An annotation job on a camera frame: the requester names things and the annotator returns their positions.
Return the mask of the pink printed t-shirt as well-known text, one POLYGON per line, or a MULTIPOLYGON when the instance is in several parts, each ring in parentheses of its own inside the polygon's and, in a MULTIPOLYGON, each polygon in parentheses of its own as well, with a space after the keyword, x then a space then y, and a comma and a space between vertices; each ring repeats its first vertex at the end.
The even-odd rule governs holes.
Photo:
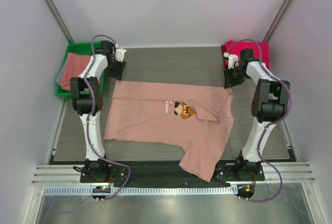
POLYGON ((233 97, 223 87, 118 81, 104 138, 181 147, 179 166, 210 181, 233 127, 233 97))

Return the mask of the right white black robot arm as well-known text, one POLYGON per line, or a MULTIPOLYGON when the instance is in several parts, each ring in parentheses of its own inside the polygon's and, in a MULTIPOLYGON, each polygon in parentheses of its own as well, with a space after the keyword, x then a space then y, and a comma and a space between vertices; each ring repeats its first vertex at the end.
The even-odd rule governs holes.
POLYGON ((262 152, 271 131, 289 112, 290 83, 275 77, 261 58, 255 58, 253 49, 243 49, 239 55, 232 54, 225 46, 221 50, 225 87, 238 86, 245 78, 250 78, 256 89, 251 104, 253 125, 248 140, 234 164, 219 162, 215 173, 221 182, 264 180, 262 152))

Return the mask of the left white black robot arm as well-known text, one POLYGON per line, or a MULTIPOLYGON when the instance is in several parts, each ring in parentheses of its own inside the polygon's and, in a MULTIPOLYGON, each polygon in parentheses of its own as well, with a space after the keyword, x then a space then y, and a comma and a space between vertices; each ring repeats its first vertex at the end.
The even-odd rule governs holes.
POLYGON ((74 170, 81 173, 82 183, 111 183, 110 163, 102 143, 100 114, 103 108, 103 96, 99 79, 102 74, 121 81, 126 62, 123 60, 126 50, 110 38, 100 41, 98 48, 91 42, 90 60, 83 72, 70 79, 73 109, 81 120, 86 156, 82 168, 74 170))

